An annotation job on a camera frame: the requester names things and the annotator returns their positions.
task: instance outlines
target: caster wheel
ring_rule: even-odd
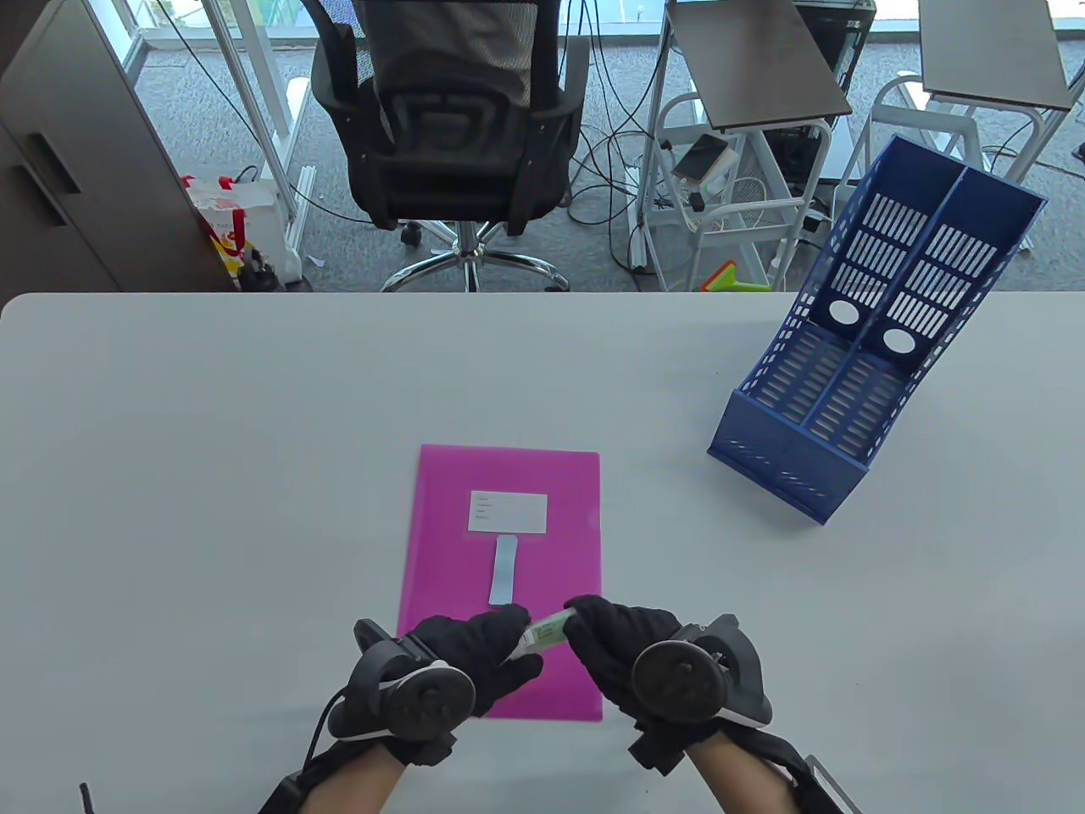
[[[399,232],[399,242],[418,249],[422,245],[422,227],[416,220],[408,220]]]

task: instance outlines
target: blue file holder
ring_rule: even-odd
[[[828,521],[1045,204],[894,138],[731,394],[709,454]]]

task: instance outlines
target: chair base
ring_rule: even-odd
[[[558,274],[557,269],[546,260],[513,254],[497,249],[487,249],[486,243],[500,231],[501,224],[488,222],[478,227],[464,220],[456,224],[455,230],[439,220],[420,220],[423,229],[445,241],[449,245],[447,252],[433,257],[426,257],[400,269],[384,281],[381,291],[398,291],[414,280],[421,280],[446,268],[459,268],[463,272],[463,290],[481,291],[478,272],[486,265],[505,266],[529,271],[549,281],[548,291],[569,291],[569,280]]]

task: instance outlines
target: computer tower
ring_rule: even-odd
[[[795,0],[795,8],[846,94],[878,13],[875,0]],[[829,117],[830,127],[834,118]],[[818,137],[809,128],[791,127],[768,130],[765,138],[784,180],[805,183],[817,156]]]

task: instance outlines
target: dark cabinet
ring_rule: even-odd
[[[0,78],[0,208],[21,211],[3,228],[25,224],[58,244],[55,257],[18,253],[0,271],[3,302],[22,291],[232,290],[84,0],[44,5]]]

